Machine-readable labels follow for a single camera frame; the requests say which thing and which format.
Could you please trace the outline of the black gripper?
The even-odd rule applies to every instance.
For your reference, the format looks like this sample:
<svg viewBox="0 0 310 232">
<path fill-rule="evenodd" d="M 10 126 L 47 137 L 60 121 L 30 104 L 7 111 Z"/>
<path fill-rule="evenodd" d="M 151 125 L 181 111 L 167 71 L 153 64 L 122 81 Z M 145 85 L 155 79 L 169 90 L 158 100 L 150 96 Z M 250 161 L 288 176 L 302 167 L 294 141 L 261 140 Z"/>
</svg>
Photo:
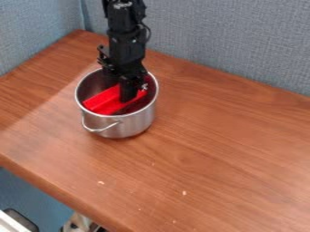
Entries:
<svg viewBox="0 0 310 232">
<path fill-rule="evenodd" d="M 143 65 L 149 33 L 133 31 L 117 33 L 109 31 L 109 46 L 98 46 L 98 63 L 102 65 L 109 86 L 121 84 L 121 102 L 129 102 L 137 97 L 145 84 L 147 69 Z"/>
</svg>

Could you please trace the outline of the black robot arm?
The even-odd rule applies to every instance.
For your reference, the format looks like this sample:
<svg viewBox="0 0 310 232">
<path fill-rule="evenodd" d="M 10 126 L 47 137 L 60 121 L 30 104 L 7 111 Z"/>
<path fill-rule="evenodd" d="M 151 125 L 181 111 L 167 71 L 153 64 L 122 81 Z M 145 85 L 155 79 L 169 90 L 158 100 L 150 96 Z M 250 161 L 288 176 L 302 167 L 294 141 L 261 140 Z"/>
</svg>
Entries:
<svg viewBox="0 0 310 232">
<path fill-rule="evenodd" d="M 98 47 L 98 62 L 110 74 L 110 86 L 121 85 L 121 102 L 131 101 L 149 73 L 143 60 L 151 30 L 145 24 L 147 7 L 143 0 L 102 0 L 109 20 L 109 49 Z"/>
</svg>

